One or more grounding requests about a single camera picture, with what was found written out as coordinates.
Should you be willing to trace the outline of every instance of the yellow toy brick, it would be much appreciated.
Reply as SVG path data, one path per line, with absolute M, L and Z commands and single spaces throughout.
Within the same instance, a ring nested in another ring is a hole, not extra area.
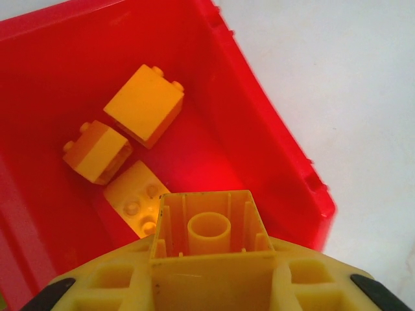
M 151 148 L 182 108 L 182 85 L 163 78 L 157 67 L 142 65 L 105 106 L 118 125 Z
M 52 310 L 380 311 L 356 275 L 268 237 L 249 191 L 166 194 L 156 234 L 56 278 L 75 283 Z
M 99 121 L 84 123 L 80 132 L 76 142 L 65 144 L 64 161 L 90 182 L 105 185 L 132 153 L 132 147 L 125 137 Z
M 165 193 L 170 192 L 138 161 L 108 184 L 104 197 L 131 229 L 144 238 L 156 232 L 160 196 Z

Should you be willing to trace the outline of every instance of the orange toy brick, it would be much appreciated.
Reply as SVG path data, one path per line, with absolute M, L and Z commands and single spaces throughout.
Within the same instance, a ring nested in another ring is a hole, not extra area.
M 104 111 L 126 133 L 151 148 L 182 109 L 183 90 L 178 82 L 164 79 L 161 69 L 142 65 Z
M 64 146 L 64 161 L 77 173 L 98 185 L 107 184 L 132 153 L 127 138 L 109 126 L 84 123 L 81 136 Z
M 140 237 L 156 232 L 160 196 L 170 193 L 156 175 L 141 161 L 113 180 L 104 197 L 121 218 Z

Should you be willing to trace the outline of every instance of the white background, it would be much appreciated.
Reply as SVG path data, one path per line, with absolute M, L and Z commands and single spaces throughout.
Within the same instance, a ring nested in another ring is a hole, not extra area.
M 338 205 L 325 253 L 415 308 L 415 1 L 216 2 Z

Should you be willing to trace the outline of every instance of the plastic container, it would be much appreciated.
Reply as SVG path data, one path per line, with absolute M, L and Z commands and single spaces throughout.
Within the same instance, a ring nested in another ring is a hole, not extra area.
M 11 310 L 135 239 L 62 146 L 143 63 L 185 87 L 138 159 L 171 192 L 250 189 L 270 236 L 321 249 L 335 206 L 209 0 L 73 0 L 0 23 L 0 288 Z

